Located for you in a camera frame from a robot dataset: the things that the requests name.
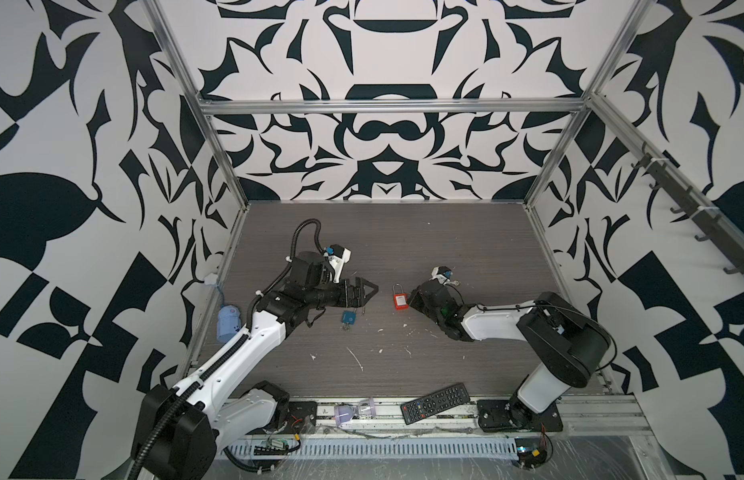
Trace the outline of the small dark blue padlock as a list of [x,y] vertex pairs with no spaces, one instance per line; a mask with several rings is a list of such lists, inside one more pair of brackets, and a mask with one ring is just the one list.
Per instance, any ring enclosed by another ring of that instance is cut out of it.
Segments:
[[343,330],[349,330],[356,321],[357,314],[355,310],[345,310],[341,315],[341,325]]

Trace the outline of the red safety padlock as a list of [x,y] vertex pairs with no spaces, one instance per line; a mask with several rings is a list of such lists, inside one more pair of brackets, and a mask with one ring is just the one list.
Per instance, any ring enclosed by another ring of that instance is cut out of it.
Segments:
[[396,310],[405,310],[409,308],[407,293],[401,284],[394,284],[392,287],[393,304]]

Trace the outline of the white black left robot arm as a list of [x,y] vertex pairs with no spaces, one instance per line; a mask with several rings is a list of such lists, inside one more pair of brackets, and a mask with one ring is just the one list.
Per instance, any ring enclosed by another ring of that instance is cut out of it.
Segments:
[[158,479],[201,479],[243,435],[279,428],[289,404],[283,389],[260,382],[240,399],[229,398],[296,328],[312,323],[311,311],[361,308],[378,293],[378,285],[362,277],[341,277],[348,260],[310,251],[292,255],[275,284],[255,296],[233,338],[173,387],[152,388],[140,407],[128,478],[148,471]]

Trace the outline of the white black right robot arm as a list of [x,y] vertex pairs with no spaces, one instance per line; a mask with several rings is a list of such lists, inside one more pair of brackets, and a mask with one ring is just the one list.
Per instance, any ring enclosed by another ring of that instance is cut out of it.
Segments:
[[509,306],[458,302],[445,282],[431,279],[415,288],[408,305],[457,341],[518,340],[540,360],[508,400],[477,404],[484,432],[560,432],[557,401],[587,386],[600,362],[616,346],[608,331],[554,292]]

